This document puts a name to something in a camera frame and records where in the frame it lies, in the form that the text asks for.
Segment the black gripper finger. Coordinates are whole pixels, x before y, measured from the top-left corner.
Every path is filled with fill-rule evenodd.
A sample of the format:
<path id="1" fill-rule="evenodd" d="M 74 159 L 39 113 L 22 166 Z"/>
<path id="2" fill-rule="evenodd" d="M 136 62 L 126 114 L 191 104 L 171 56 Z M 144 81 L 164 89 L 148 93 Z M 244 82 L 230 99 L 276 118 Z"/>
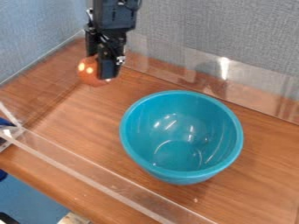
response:
<path id="1" fill-rule="evenodd" d="M 91 57 L 98 53 L 98 33 L 95 31 L 86 31 L 86 49 L 87 56 Z"/>
<path id="2" fill-rule="evenodd" d="M 102 80 L 115 79 L 126 62 L 124 47 L 98 46 L 98 77 Z"/>

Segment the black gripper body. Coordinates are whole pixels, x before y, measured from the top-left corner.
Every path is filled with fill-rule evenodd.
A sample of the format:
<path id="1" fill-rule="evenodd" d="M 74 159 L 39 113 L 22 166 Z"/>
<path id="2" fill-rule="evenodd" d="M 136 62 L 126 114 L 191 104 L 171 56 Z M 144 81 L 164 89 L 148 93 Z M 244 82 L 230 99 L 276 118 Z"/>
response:
<path id="1" fill-rule="evenodd" d="M 98 29 L 92 24 L 86 24 L 84 32 L 86 31 L 95 31 L 98 33 L 98 53 L 99 53 L 99 45 L 100 44 L 104 44 L 104 45 L 112 46 L 112 47 L 123 46 L 124 53 L 126 53 L 127 32 L 128 32 L 127 27 L 118 27 L 114 29 Z"/>

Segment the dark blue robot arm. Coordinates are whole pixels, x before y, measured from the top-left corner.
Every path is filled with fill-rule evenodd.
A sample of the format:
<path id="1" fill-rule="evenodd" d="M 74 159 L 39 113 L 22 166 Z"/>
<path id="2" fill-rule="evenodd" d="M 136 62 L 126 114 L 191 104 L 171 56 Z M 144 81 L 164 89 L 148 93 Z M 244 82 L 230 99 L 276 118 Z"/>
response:
<path id="1" fill-rule="evenodd" d="M 87 56 L 96 57 L 96 78 L 115 79 L 126 63 L 127 33 L 136 28 L 143 0 L 92 0 L 84 27 Z"/>

